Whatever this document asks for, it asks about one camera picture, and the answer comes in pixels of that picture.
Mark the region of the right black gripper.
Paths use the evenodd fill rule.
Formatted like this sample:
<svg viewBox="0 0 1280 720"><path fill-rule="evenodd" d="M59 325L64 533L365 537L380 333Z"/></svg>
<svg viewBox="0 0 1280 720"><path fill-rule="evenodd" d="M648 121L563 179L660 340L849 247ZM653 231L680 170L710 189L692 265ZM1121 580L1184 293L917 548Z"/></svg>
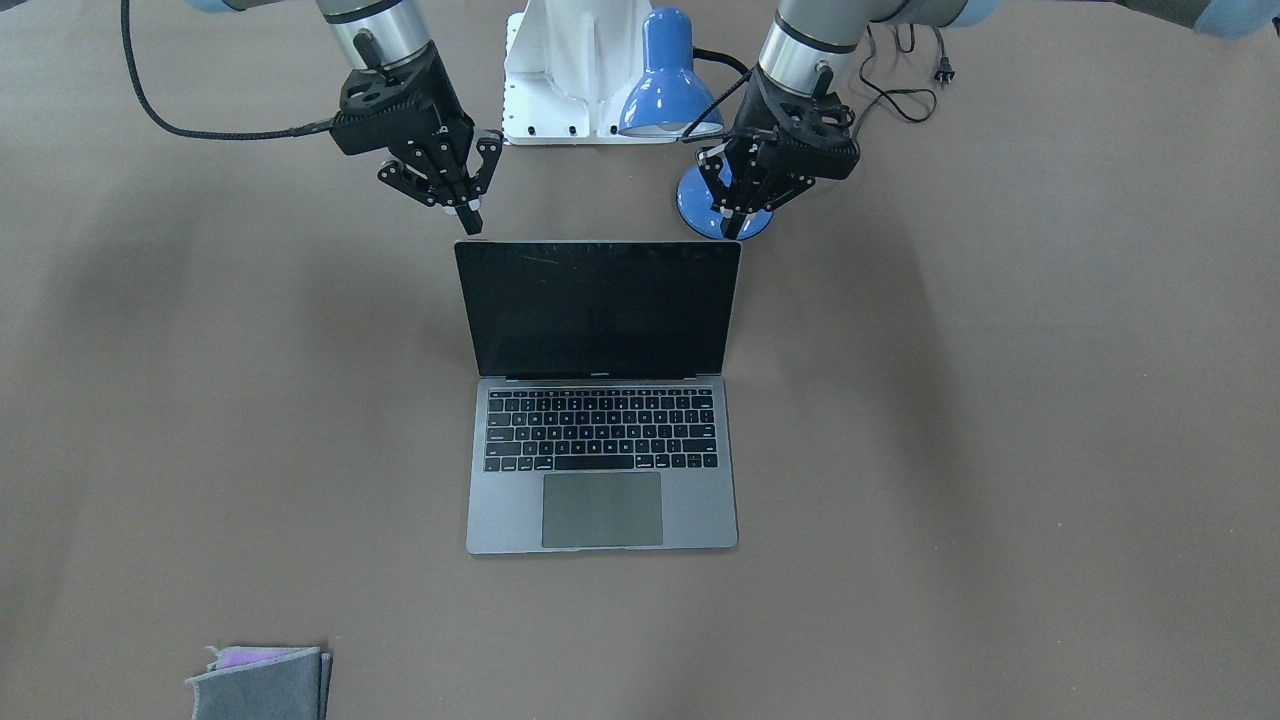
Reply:
<svg viewBox="0 0 1280 720"><path fill-rule="evenodd" d="M460 219L467 236L483 232L480 204L504 147L499 131L475 137L434 42L385 74L352 70L342 85L330 136L347 155L387 149L378 172L384 184Z"/></svg>

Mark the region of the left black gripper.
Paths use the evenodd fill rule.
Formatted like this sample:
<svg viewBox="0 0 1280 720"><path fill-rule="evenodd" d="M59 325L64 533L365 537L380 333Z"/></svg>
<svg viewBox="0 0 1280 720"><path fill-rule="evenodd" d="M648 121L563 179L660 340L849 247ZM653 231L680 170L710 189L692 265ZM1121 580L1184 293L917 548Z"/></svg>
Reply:
<svg viewBox="0 0 1280 720"><path fill-rule="evenodd" d="M815 178L842 181L860 159L852 111L832 91L835 72L818 67L815 85L795 94L753 67L731 137L698 150L707 188L700 223L722 223L727 240L810 190Z"/></svg>

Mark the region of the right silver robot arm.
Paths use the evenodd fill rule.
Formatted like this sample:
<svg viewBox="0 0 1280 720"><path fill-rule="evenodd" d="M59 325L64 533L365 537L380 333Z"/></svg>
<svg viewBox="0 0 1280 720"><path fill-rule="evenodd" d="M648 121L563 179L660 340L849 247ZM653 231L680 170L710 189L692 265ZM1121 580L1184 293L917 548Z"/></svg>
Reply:
<svg viewBox="0 0 1280 720"><path fill-rule="evenodd" d="M379 179L429 208L456 214L466 234L483 229L480 204L502 151L463 110L415 1L316 4L352 65L339 109L323 123L349 156L387 150Z"/></svg>

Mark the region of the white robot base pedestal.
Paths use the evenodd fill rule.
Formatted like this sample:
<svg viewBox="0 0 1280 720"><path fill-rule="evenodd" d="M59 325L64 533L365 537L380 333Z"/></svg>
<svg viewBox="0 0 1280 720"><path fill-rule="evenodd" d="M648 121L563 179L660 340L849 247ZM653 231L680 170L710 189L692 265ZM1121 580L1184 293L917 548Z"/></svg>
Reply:
<svg viewBox="0 0 1280 720"><path fill-rule="evenodd" d="M667 143L618 129L649 1L530 1L507 20L502 131L516 146Z"/></svg>

